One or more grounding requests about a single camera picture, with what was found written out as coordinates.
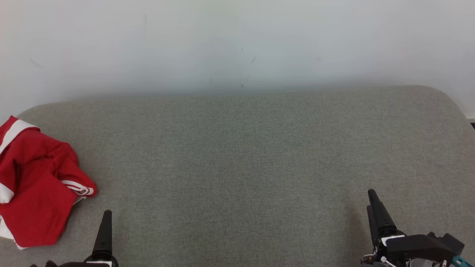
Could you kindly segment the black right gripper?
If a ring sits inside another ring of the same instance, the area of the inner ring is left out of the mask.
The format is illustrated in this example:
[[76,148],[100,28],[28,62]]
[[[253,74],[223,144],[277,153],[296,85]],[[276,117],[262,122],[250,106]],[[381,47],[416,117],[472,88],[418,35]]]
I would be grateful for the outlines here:
[[363,267],[409,267],[413,260],[440,267],[451,264],[451,248],[435,235],[396,235],[397,227],[374,189],[368,190],[368,223],[373,253],[362,257]]

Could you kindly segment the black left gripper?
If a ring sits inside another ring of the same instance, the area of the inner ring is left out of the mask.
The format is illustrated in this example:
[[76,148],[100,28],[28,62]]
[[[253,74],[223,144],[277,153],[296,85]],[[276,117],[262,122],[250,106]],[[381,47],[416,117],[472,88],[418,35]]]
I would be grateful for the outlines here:
[[97,232],[92,257],[83,261],[70,261],[56,264],[48,260],[43,267],[118,267],[112,259],[112,211],[104,211],[99,230]]

